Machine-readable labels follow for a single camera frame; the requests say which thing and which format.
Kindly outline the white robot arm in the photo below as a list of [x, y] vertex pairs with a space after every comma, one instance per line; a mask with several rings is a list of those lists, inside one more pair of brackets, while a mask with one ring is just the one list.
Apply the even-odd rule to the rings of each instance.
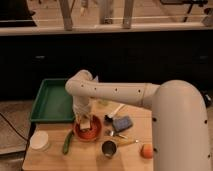
[[153, 171], [212, 171], [208, 116], [199, 90], [182, 80], [103, 83], [80, 70], [65, 83], [74, 113], [86, 115], [91, 97], [152, 112]]

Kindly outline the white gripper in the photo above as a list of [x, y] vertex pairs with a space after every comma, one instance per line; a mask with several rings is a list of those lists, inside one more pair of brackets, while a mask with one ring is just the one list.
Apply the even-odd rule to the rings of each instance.
[[74, 96], [73, 111], [77, 116], [89, 116], [91, 111], [91, 102], [88, 97]]

